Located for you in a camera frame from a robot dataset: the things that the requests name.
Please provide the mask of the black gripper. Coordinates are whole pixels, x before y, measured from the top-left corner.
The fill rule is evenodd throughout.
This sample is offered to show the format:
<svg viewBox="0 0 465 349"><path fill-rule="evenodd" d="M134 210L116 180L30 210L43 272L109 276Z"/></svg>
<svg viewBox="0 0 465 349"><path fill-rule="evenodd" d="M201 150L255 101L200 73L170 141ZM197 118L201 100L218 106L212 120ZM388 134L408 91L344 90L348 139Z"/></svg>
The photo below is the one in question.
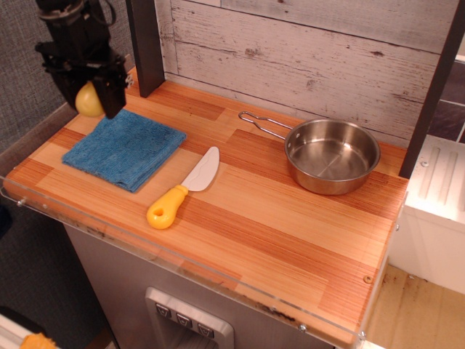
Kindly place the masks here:
<svg viewBox="0 0 465 349"><path fill-rule="evenodd" d="M35 50L43 57L43 67L50 74L66 102L76 108L76 96L91 81L108 119L126 105L125 89L129 83L125 58L110 47L108 20L104 14L40 14L52 37L40 42Z"/></svg>

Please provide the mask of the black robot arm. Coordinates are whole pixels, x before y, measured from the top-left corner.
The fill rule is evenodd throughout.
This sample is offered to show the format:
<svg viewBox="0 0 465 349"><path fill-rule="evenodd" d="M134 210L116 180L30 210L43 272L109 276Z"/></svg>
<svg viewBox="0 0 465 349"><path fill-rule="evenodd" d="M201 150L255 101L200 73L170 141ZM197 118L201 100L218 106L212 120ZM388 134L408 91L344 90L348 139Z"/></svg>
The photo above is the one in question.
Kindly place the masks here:
<svg viewBox="0 0 465 349"><path fill-rule="evenodd" d="M125 89L130 78L124 56L110 47L110 26L116 22L116 10L107 1L106 10L99 1L37 1L39 18L52 37L40 42L41 54L49 73L68 104L80 114L84 110L84 91L95 91L100 115L114 118L126 105Z"/></svg>

